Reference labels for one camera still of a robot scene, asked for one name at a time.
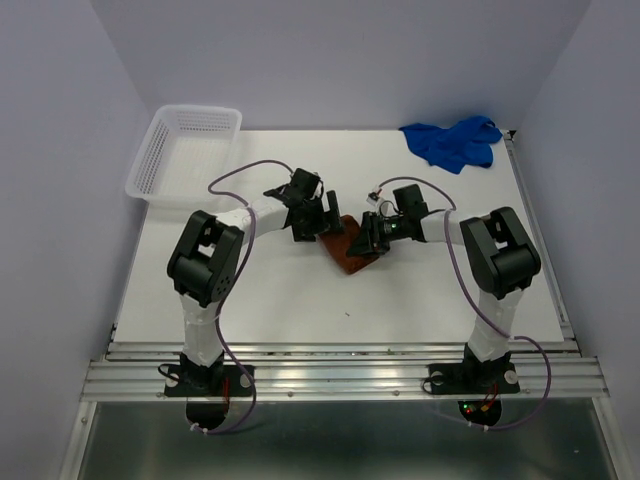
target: white table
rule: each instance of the white table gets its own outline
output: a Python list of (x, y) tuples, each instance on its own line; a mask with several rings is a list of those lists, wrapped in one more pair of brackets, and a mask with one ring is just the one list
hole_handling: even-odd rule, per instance
[[(244, 131), (228, 169), (275, 158), (317, 171), (334, 189), (342, 214), (358, 220), (371, 207), (370, 189), (381, 181), (411, 175), (447, 191), (461, 211), (486, 214), (511, 206), (531, 234), (504, 143), (493, 146), (489, 169), (466, 167), (452, 175), (411, 154), (397, 131)], [(277, 166), (259, 166), (229, 179), (225, 187), (246, 198), (287, 181)], [(389, 185), (385, 194), (401, 183)], [(447, 204), (422, 188), (430, 208)], [(212, 213), (235, 208), (217, 200)], [(180, 302), (166, 265), (190, 211), (149, 207), (117, 322), (118, 343), (179, 343)], [(456, 247), (464, 278), (477, 296), (466, 254)], [(475, 315), (456, 283), (442, 244), (394, 242), (391, 252), (346, 276), (319, 243), (294, 243), (290, 230), (261, 237), (231, 294), (222, 329), (234, 343), (463, 343)], [(520, 304), (516, 335), (543, 342), (563, 339), (545, 275), (535, 277)]]

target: blue towel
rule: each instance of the blue towel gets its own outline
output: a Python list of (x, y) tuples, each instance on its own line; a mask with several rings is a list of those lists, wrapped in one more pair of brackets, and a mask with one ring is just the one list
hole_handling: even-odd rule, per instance
[(414, 123), (400, 130), (413, 154), (424, 158), (429, 165), (437, 165), (456, 175), (465, 165), (489, 168), (493, 163), (489, 144), (502, 138), (495, 124), (480, 115), (462, 120), (451, 128)]

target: brown cloth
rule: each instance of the brown cloth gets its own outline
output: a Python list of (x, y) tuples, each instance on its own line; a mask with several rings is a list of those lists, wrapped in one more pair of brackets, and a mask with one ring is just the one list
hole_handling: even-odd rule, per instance
[(345, 228), (344, 233), (323, 233), (318, 235), (318, 237), (324, 244), (327, 252), (329, 252), (329, 255), (342, 267), (347, 275), (351, 275), (358, 270), (362, 270), (370, 263), (375, 262), (378, 257), (347, 257), (347, 250), (360, 234), (360, 225), (351, 215), (344, 215), (342, 217), (342, 223)]

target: white basket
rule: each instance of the white basket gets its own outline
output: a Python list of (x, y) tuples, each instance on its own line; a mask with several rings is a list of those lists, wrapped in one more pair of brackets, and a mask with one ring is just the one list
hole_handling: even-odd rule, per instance
[(128, 195), (166, 206), (211, 199), (242, 114), (231, 108), (166, 105), (153, 117), (125, 186)]

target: gray wall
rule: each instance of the gray wall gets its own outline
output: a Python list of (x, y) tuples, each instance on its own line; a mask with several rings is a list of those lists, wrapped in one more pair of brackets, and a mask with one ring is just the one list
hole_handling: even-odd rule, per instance
[(516, 128), (588, 0), (92, 0), (150, 111), (249, 128)]
[(640, 472), (640, 4), (594, 0), (517, 134), (581, 346)]
[(138, 235), (148, 114), (84, 0), (0, 2), (0, 478), (55, 478)]

